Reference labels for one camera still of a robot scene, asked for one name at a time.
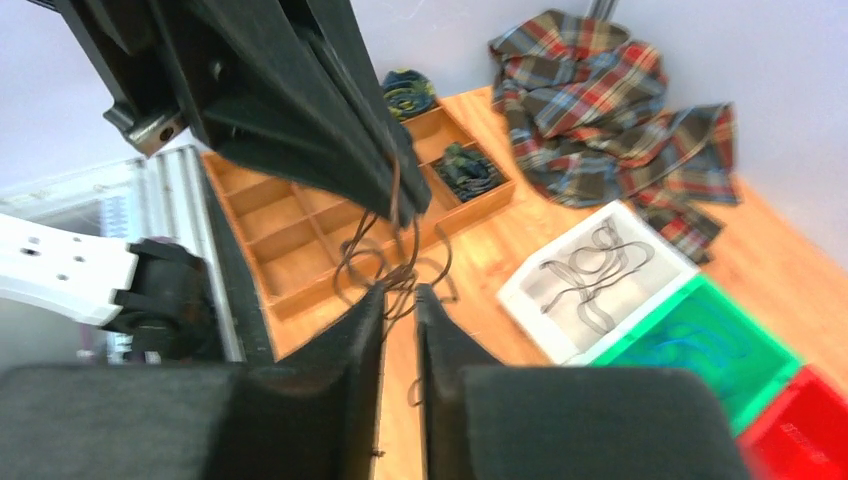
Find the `tangled cord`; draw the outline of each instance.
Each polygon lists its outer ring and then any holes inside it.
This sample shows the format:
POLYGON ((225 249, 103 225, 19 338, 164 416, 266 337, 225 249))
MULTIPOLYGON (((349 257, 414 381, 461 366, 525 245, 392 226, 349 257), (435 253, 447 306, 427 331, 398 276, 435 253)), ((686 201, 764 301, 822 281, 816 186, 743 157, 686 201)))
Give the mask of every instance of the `tangled cord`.
POLYGON ((745 331, 742 327, 734 325, 726 313, 707 301, 693 295, 684 302, 697 306, 702 316, 696 317, 716 322, 716 328, 706 328, 695 323, 698 320, 691 318, 690 312, 687 312, 685 319, 678 318, 681 314, 679 308, 675 309, 666 317, 668 321, 663 320, 655 332, 643 337, 640 341, 641 347, 627 352, 621 357, 621 362, 690 370, 712 384, 722 400, 742 393, 739 385, 748 376, 756 377, 767 373, 755 369, 748 372, 745 378, 739 378, 738 370, 727 374, 734 369, 735 362, 744 361, 752 352, 753 347, 746 338, 745 331))
POLYGON ((389 205, 389 222, 392 230, 392 239, 397 251, 398 262, 392 267, 388 257, 383 252, 380 245, 374 240, 365 238, 368 232, 377 224, 379 217, 376 213, 366 211, 359 220, 359 225, 353 237, 342 242, 339 250, 341 253, 341 261, 336 266, 336 271, 333 274, 333 288, 336 295, 345 303, 352 306, 354 304, 342 291, 341 275, 346 273, 350 278, 351 284, 364 288, 371 288, 377 282, 383 284, 386 293, 397 294, 391 306, 386 309, 384 318, 388 323, 383 341, 388 338, 389 332, 398 322, 398 320, 406 317, 415 310, 415 287, 419 283, 419 272, 416 266, 418 264, 428 265, 434 268, 439 274, 430 282, 432 287, 444 281, 448 285, 450 295, 440 298, 442 303, 457 302, 459 293, 450 277, 449 272, 453 263, 453 249, 451 248, 450 240, 445 232, 438 226, 435 226, 436 234, 444 244, 447 250, 447 260, 444 265, 438 262, 423 258, 420 256, 421 248, 421 229, 418 224, 418 217, 412 218, 412 251, 407 256, 406 249, 403 245, 402 228, 400 226, 400 216, 398 213, 398 204, 400 197, 400 163, 394 155, 388 155, 388 160, 392 168, 392 190, 389 205), (372 256, 377 259, 377 271, 373 276, 366 275, 356 267, 355 260, 363 256, 372 256))
POLYGON ((596 300, 605 289, 612 287, 622 279, 633 275, 654 258, 654 247, 645 242, 633 241, 624 243, 612 219, 607 219, 592 232, 592 245, 578 248, 571 252, 565 261, 548 260, 539 265, 539 269, 548 269, 559 277, 569 288, 560 290, 554 298, 542 305, 543 314, 548 314, 560 299, 567 293, 577 292, 580 303, 577 305, 577 315, 580 320, 599 335, 605 335, 615 328, 613 318, 598 306, 596 300), (637 247, 645 253, 645 258, 630 270, 625 270, 630 262, 626 249, 637 247), (581 253, 603 253, 604 260, 597 268, 584 268, 578 264, 581 253), (594 282, 587 283, 586 276, 597 275, 594 282), (589 313, 598 317, 603 325, 590 318, 589 313))

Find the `red plastic bin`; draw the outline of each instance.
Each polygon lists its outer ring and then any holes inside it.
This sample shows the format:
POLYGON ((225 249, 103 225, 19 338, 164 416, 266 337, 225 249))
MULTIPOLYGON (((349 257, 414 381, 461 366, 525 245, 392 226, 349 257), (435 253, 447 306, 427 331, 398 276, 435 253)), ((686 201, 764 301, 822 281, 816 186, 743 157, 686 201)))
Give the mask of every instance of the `red plastic bin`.
POLYGON ((738 442, 760 480, 848 479, 848 401, 804 367, 738 442))

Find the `wooden floor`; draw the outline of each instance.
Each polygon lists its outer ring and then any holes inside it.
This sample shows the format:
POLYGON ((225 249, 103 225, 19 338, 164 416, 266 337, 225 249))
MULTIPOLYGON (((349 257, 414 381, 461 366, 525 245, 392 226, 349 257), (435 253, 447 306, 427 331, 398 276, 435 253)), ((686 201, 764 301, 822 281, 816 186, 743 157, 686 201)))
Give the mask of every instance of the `wooden floor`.
MULTIPOLYGON (((445 100, 446 106, 521 179, 510 152, 505 122, 489 108, 483 88, 445 100)), ((744 203, 708 207, 727 223, 704 271, 808 363, 848 392, 848 275, 787 226, 743 182, 744 203)), ((545 364, 546 359, 495 300, 495 293, 529 254, 561 235, 593 209, 554 205, 520 181, 512 204, 452 237, 451 274, 461 295, 449 313, 467 332, 508 364, 545 364)), ((443 258, 441 247, 429 252, 443 258)), ((345 310, 336 299, 271 326, 277 355, 307 341, 345 310)), ((418 409, 407 403, 416 377, 413 318, 399 323, 387 342, 377 479, 421 479, 418 409)))

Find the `folded fabric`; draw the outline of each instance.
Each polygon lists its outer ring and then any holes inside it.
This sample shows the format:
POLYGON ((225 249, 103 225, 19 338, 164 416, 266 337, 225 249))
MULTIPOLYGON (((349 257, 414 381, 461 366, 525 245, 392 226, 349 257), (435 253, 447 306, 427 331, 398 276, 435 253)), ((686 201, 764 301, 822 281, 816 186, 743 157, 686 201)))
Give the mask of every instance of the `folded fabric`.
POLYGON ((448 145, 445 156, 434 167, 463 203, 501 183, 500 173, 485 155, 473 148, 462 148, 459 143, 448 145))
POLYGON ((622 27, 549 10, 490 42, 494 106, 519 168, 553 201, 630 198, 696 262, 721 225, 691 204, 738 203, 731 104, 675 113, 659 51, 622 27))
POLYGON ((421 115, 436 105, 433 84, 415 70, 392 70, 386 75, 382 86, 389 111, 398 121, 421 115))

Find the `white plastic tray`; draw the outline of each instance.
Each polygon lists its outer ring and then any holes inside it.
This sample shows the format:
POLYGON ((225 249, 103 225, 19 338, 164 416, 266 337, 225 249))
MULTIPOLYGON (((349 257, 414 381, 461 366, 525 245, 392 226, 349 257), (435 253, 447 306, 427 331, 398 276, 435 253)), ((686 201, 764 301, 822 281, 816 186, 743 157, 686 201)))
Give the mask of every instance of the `white plastic tray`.
MULTIPOLYGON (((587 365, 697 273, 696 265, 615 201, 531 255, 500 289, 498 300, 553 363, 587 365), (595 248, 614 241, 605 226, 622 245, 610 253, 595 248), (594 271, 605 261, 623 266, 606 270, 609 286, 598 289, 593 302, 585 301, 592 289, 583 289, 582 296, 579 289, 558 296, 572 287, 563 279, 563 264, 594 271)), ((577 275, 588 285, 601 276, 577 275)))

